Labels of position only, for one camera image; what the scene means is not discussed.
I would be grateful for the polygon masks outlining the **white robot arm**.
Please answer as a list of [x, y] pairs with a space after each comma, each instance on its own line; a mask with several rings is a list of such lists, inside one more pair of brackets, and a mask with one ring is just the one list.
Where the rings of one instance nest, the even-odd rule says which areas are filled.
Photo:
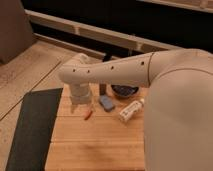
[[77, 103], [91, 83], [146, 87], [146, 171], [213, 171], [213, 53], [176, 49], [96, 64], [80, 53], [59, 78]]

